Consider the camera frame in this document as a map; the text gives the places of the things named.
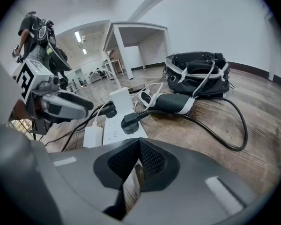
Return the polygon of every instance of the ceiling light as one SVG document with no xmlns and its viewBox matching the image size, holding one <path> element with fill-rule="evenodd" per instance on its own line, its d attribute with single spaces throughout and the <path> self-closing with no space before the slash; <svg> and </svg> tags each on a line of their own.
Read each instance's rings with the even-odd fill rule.
<svg viewBox="0 0 281 225">
<path fill-rule="evenodd" d="M 76 38 L 77 38 L 78 43 L 81 43 L 81 37 L 80 37 L 80 35 L 79 35 L 79 31 L 76 31 L 76 32 L 75 32 L 75 36 L 76 36 Z"/>
</svg>

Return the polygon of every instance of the wooden floor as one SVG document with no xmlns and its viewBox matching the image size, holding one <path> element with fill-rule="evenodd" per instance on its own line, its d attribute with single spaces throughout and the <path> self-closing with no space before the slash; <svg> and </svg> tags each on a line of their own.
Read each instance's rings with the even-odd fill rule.
<svg viewBox="0 0 281 225">
<path fill-rule="evenodd" d="M 170 93 L 162 67 L 133 71 L 129 80 L 119 74 L 122 87 L 163 81 L 163 92 Z M 257 193 L 273 187 L 281 177 L 281 87 L 267 79 L 231 69 L 230 82 L 235 88 L 226 98 L 233 101 L 241 110 L 249 133 L 247 147 L 241 152 L 233 152 L 219 144 L 210 134 L 198 125 L 176 116 L 152 115 L 141 121 L 149 138 L 204 153 L 231 171 L 236 172 Z M 95 106 L 100 97 L 108 97 L 116 90 L 115 82 L 99 80 L 80 91 L 80 94 Z M 243 127 L 235 109 L 224 101 L 195 102 L 190 116 L 201 121 L 224 140 L 240 146 L 243 142 Z M 44 143 L 71 131 L 82 121 L 54 124 L 42 138 Z M 84 132 L 72 137 L 67 150 L 82 149 Z M 60 151 L 67 137 L 47 145 L 48 152 Z"/>
</svg>

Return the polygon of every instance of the person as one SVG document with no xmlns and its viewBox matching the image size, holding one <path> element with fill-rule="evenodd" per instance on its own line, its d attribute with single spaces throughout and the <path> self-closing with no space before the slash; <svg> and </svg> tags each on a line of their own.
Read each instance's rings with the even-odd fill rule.
<svg viewBox="0 0 281 225">
<path fill-rule="evenodd" d="M 49 66 L 49 57 L 46 53 L 46 47 L 48 41 L 38 41 L 37 40 L 37 30 L 33 29 L 38 26 L 40 19 L 37 17 L 35 11 L 27 13 L 23 19 L 18 35 L 20 38 L 20 44 L 18 49 L 15 50 L 15 55 L 19 56 L 23 46 L 24 46 L 24 59 L 29 58 L 41 62 L 48 70 Z"/>
</svg>

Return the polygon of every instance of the white power strip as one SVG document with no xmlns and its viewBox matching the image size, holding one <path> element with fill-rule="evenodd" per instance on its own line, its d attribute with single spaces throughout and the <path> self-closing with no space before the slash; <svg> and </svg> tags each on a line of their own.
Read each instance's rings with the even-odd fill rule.
<svg viewBox="0 0 281 225">
<path fill-rule="evenodd" d="M 133 109 L 127 109 L 125 113 L 118 113 L 113 118 L 106 118 L 104 126 L 103 145 L 116 143 L 128 138 L 145 137 L 148 138 L 144 128 L 139 122 L 139 129 L 133 134 L 124 133 L 121 127 L 121 121 L 124 116 L 133 113 Z"/>
</svg>

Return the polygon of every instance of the black bag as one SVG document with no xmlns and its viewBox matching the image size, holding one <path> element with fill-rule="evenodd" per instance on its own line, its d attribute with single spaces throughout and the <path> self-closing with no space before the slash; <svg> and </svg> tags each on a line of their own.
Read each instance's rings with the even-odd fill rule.
<svg viewBox="0 0 281 225">
<path fill-rule="evenodd" d="M 166 57 L 165 64 L 168 85 L 174 93 L 194 98 L 223 97 L 229 91 L 229 63 L 221 53 L 178 53 Z"/>
</svg>

